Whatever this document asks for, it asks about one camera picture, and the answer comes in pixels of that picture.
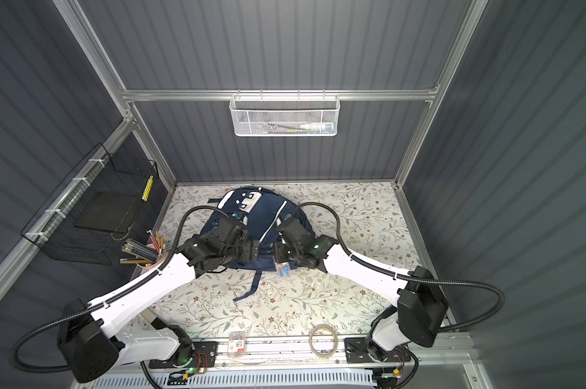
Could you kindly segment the navy blue student backpack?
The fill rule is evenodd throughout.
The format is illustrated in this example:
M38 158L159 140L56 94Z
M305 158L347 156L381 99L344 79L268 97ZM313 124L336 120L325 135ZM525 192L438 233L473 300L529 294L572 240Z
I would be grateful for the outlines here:
M195 234L186 242L186 247L198 248L201 254L204 254L199 237L215 228L222 218L235 218L246 225L250 239L259 241L257 260L225 267L254 272L250 289L245 294L234 298L233 301L241 301L252 296L257 292L262 275L265 272L276 272L273 245L278 239L277 226L285 219L294 217L302 223L304 228L314 232L309 219L303 211L298 209L297 204L262 187L246 186L230 190L221 198L209 199L207 204L215 205L218 210L212 212L200 233Z

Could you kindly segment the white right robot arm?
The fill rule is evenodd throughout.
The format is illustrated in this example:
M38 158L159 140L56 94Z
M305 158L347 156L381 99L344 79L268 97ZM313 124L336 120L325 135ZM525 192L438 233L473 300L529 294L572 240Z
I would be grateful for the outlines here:
M365 338L372 358L383 361L408 343L434 345L449 304L440 287L429 283L434 279L429 270L419 266L411 272L348 251L335 238L307 231L293 217L278 222L276 230L275 259L353 281L390 303Z

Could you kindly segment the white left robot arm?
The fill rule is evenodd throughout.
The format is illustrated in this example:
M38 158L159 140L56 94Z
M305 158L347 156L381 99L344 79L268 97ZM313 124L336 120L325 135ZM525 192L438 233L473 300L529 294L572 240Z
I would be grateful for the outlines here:
M151 359L166 360L189 348L189 337L171 325L152 335L129 336L123 327L148 306L207 272L239 261L257 259L258 241L247 222L221 216L215 226L176 243L163 262L111 293L87 304L66 306L57 345L68 370L79 383L98 379L116 366Z

